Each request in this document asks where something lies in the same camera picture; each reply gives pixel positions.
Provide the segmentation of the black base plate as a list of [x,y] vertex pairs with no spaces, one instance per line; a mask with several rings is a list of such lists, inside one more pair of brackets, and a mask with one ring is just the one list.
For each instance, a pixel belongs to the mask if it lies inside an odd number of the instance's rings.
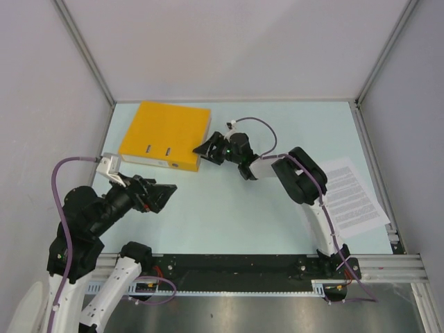
[[286,293],[308,291],[313,280],[344,280],[338,257],[323,255],[179,255],[153,256],[142,273],[172,281],[180,292]]

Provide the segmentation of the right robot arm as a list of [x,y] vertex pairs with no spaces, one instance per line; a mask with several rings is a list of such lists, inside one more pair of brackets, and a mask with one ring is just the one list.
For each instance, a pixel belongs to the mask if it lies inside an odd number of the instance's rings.
[[321,273],[327,278],[357,278],[356,264],[350,263],[350,251],[336,233],[326,208],[325,172],[301,148],[286,154],[260,156],[253,152],[245,133],[222,135],[215,132],[193,149],[201,158],[220,165],[225,161],[237,165],[244,180],[277,178],[289,198],[302,206],[316,244]]

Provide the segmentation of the printed paper stack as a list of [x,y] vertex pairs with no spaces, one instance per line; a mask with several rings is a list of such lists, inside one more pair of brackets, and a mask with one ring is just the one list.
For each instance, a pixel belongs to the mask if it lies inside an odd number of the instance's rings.
[[323,162],[321,169],[327,176],[323,202],[342,238],[351,238],[390,223],[350,158]]

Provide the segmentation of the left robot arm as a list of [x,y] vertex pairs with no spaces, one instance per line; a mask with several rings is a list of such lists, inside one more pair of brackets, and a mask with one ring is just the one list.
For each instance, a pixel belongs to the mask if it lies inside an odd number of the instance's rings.
[[131,210],[160,212],[176,185],[158,184],[141,176],[112,183],[103,196],[88,186],[72,189],[64,199],[63,218],[49,248],[49,294],[35,283],[19,303],[9,332],[103,332],[112,313],[138,277],[152,272],[150,247],[134,241],[124,245],[110,277],[87,305],[83,305],[103,250],[102,234]]

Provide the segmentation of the yellow ring binder folder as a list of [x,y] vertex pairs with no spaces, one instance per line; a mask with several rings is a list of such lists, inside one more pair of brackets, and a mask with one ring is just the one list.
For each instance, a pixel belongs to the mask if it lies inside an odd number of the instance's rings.
[[211,110],[143,101],[118,154],[129,163],[197,172],[193,150],[207,139]]

